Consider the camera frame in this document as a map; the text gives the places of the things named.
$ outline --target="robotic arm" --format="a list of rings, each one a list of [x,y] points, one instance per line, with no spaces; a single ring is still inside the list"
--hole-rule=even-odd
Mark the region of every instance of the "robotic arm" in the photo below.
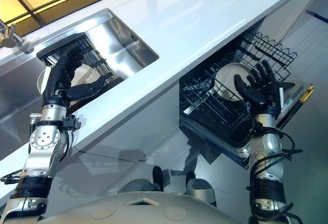
[[[74,71],[81,66],[82,59],[79,47],[70,48],[51,69],[43,92],[42,114],[34,114],[34,120],[40,117],[40,121],[30,136],[29,156],[0,224],[15,217],[39,217],[46,211],[52,180],[69,149],[67,131],[78,128],[76,118],[67,117],[70,101],[97,94],[110,77],[106,74],[94,83],[71,87]]]
[[[302,150],[296,150],[293,139],[274,127],[281,112],[279,88],[292,87],[294,84],[276,82],[266,61],[262,65],[258,63],[256,68],[257,71],[252,69],[253,76],[247,77],[250,86],[239,75],[234,76],[236,89],[250,102],[254,114],[253,137],[250,141],[252,155],[248,190],[252,217],[249,223],[288,223],[286,217],[302,223],[298,216],[288,213],[293,204],[287,205],[282,183],[282,161],[291,160],[292,154]],[[282,148],[280,139],[284,136],[290,140],[291,149]]]

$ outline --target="plate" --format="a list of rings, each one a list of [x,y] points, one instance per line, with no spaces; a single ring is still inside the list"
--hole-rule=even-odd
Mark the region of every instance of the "plate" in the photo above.
[[[40,94],[42,94],[42,82],[45,71],[42,71],[37,79],[37,89]],[[98,71],[89,67],[88,65],[82,64],[79,68],[75,70],[74,78],[72,79],[71,86],[76,86],[80,84],[92,83],[95,82],[100,77]]]
[[[250,82],[247,80],[247,76],[248,75],[253,76],[253,75],[251,74],[251,68],[249,68],[245,64],[240,64],[240,63],[227,64],[223,66],[215,75],[214,89],[220,97],[226,100],[240,101],[243,99],[239,95],[235,87],[235,82],[234,82],[235,74],[239,74],[241,79],[247,85],[250,85]]]

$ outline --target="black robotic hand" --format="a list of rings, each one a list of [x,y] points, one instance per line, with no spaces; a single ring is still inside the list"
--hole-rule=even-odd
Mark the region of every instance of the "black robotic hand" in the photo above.
[[[281,112],[279,88],[288,88],[295,84],[277,82],[266,60],[263,60],[262,64],[257,63],[255,67],[257,71],[252,69],[252,76],[247,76],[250,86],[241,79],[240,75],[234,76],[236,89],[251,103],[254,115],[271,114],[277,118]]]

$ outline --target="faucet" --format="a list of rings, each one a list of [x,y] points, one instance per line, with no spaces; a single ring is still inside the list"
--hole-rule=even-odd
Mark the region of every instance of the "faucet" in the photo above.
[[[31,47],[30,42],[25,42],[25,40],[20,37],[17,33],[15,33],[15,24],[12,23],[10,27],[8,27],[1,19],[0,19],[0,43],[4,47],[14,48],[18,46],[18,48],[23,51],[25,54],[30,54],[33,52],[34,48]]]
[[[20,46],[24,42],[24,39],[15,33],[15,24],[11,24],[8,27],[0,19],[0,42],[4,47],[13,48],[15,46]]]

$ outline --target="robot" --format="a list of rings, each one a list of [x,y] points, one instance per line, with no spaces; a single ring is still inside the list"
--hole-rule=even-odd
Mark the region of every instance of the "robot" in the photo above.
[[[68,131],[78,129],[78,120],[67,115],[70,102],[96,95],[108,78],[102,75],[91,84],[71,87],[74,71],[81,66],[82,58],[79,48],[71,47],[51,69],[43,92],[42,113],[31,115],[29,156],[25,166],[22,171],[2,178],[6,184],[18,184],[7,202],[0,224],[239,223],[215,207],[214,190],[203,179],[189,175],[186,194],[164,192],[158,167],[153,171],[153,185],[136,180],[115,196],[56,216],[42,217],[58,164],[69,150]],[[234,76],[237,91],[251,104],[254,114],[250,131],[252,154],[248,190],[252,216],[249,224],[291,224],[291,218],[302,223],[298,216],[289,212],[293,204],[286,203],[281,163],[284,159],[291,160],[293,154],[302,150],[295,149],[293,139],[274,127],[281,111],[279,88],[293,84],[276,82],[265,61],[258,63],[256,68],[257,71],[253,69],[252,76],[248,76],[250,86],[239,75]],[[280,139],[284,136],[291,142],[290,149],[282,148]]]

